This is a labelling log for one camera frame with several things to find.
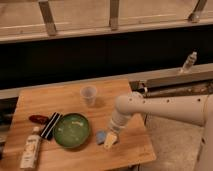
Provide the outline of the beige ribbed gripper wrist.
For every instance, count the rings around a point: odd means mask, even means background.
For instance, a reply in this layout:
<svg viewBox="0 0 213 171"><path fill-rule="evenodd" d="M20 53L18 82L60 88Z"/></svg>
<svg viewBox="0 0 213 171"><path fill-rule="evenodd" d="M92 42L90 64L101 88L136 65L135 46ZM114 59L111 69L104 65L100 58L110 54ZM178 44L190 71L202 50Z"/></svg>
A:
<svg viewBox="0 0 213 171"><path fill-rule="evenodd" d="M105 149L110 149L112 145L118 140L118 136L116 134L119 134L125 128L128 121L129 121L129 118L124 115L120 115L118 113L112 114L112 117L108 124L108 128L112 132L108 132L106 135L106 139L104 142Z"/></svg>

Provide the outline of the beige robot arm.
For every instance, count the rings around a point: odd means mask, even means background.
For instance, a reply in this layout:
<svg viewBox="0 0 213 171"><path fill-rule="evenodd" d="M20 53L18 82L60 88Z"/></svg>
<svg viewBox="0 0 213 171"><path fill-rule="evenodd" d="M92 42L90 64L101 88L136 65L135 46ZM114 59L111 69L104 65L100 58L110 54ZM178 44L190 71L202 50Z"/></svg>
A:
<svg viewBox="0 0 213 171"><path fill-rule="evenodd" d="M139 92L120 95L115 100L104 147L118 139L131 117L149 114L204 127L194 171L213 171L213 94L144 98Z"/></svg>

